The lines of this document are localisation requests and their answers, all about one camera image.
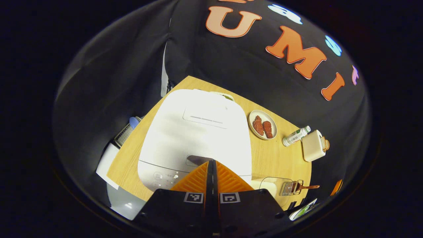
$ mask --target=white container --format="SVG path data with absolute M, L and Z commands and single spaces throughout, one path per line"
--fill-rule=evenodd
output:
M 305 128 L 298 129 L 294 131 L 291 135 L 285 137 L 282 140 L 282 143 L 284 146 L 288 147 L 292 145 L 293 143 L 301 140 L 304 136 L 306 136 L 311 131 L 309 126 L 306 126 Z
M 315 130 L 302 139 L 302 151 L 304 152 L 304 160 L 307 162 L 315 161 L 326 155 L 323 151 L 320 131 Z
M 202 90 L 167 94 L 141 147 L 138 176 L 151 191 L 171 189 L 198 167 L 190 155 L 213 158 L 250 181 L 250 132 L 242 107 Z

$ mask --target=fried chicken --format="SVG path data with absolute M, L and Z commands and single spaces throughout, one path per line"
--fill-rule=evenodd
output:
M 259 116 L 255 117 L 255 120 L 253 122 L 253 128 L 261 136 L 264 135 L 263 125 L 261 124 L 261 118 Z
M 263 122 L 264 132 L 266 133 L 266 137 L 271 139 L 273 138 L 272 135 L 272 124 L 269 121 Z

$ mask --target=dark background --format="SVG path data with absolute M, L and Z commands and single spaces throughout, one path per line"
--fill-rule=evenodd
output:
M 421 187 L 415 177 L 422 156 L 412 153 L 421 130 L 420 119 L 411 113 L 418 111 L 421 99 L 418 7 L 405 1 L 280 2 L 354 51 L 362 68 L 371 66 L 366 79 L 373 82 L 368 86 L 374 110 L 381 115 L 383 140 L 364 183 L 340 207 L 295 237 L 421 236 L 421 219 L 414 212 L 420 198 L 414 191 Z M 3 193 L 8 236 L 124 236 L 61 185 L 48 162 L 56 156 L 49 128 L 55 90 L 75 53 L 111 22 L 144 4 L 87 0 L 2 7 L 7 17 L 2 127 L 12 135 L 3 143 L 4 151 L 11 153 L 4 161 L 9 167 Z

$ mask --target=black cloth backdrop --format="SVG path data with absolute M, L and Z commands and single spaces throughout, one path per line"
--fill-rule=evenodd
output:
M 301 15 L 299 25 L 271 11 L 271 4 L 159 0 L 118 20 L 87 43 L 64 74 L 53 116 L 59 156 L 74 182 L 89 196 L 109 204 L 96 167 L 107 142 L 128 118 L 145 115 L 160 100 L 165 45 L 171 81 L 179 83 L 191 75 L 211 82 L 298 127 L 309 125 L 330 141 L 326 156 L 312 162 L 311 184 L 321 187 L 310 190 L 308 197 L 324 199 L 339 179 L 351 180 L 366 152 L 371 126 L 360 65 L 352 61 L 342 42 L 338 42 L 343 50 L 338 57 L 326 45 L 322 29 Z M 237 27 L 239 11 L 262 19 L 246 35 L 227 38 L 205 27 L 210 6 L 233 9 L 222 23 L 227 28 Z M 281 25 L 301 35 L 304 49 L 317 47 L 327 56 L 312 79 L 299 74 L 286 57 L 279 59 L 265 50 L 281 36 Z M 351 82 L 352 65 L 360 76 L 356 86 Z M 326 101 L 320 90 L 332 83 L 337 72 L 345 86 Z

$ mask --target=orange letter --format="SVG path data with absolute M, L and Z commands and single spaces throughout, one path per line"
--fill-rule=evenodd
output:
M 232 9 L 226 7 L 209 7 L 210 14 L 206 21 L 206 27 L 209 31 L 216 35 L 226 37 L 241 37 L 250 30 L 255 20 L 261 20 L 261 16 L 248 12 L 240 11 L 242 15 L 241 21 L 235 29 L 227 29 L 222 26 L 227 13 L 233 12 Z
M 278 58 L 283 58 L 283 51 L 288 47 L 286 62 L 292 64 L 304 59 L 295 65 L 295 69 L 306 79 L 311 79 L 311 74 L 322 61 L 326 60 L 326 56 L 316 47 L 303 50 L 301 36 L 296 31 L 286 26 L 280 28 L 283 30 L 282 35 L 273 46 L 266 47 L 267 52 Z
M 244 0 L 219 0 L 221 2 L 233 2 L 233 3 L 246 3 Z
M 339 73 L 336 73 L 335 80 L 327 88 L 322 89 L 321 94 L 326 100 L 330 101 L 332 100 L 332 96 L 336 93 L 336 91 L 344 86 L 345 82 L 342 76 Z

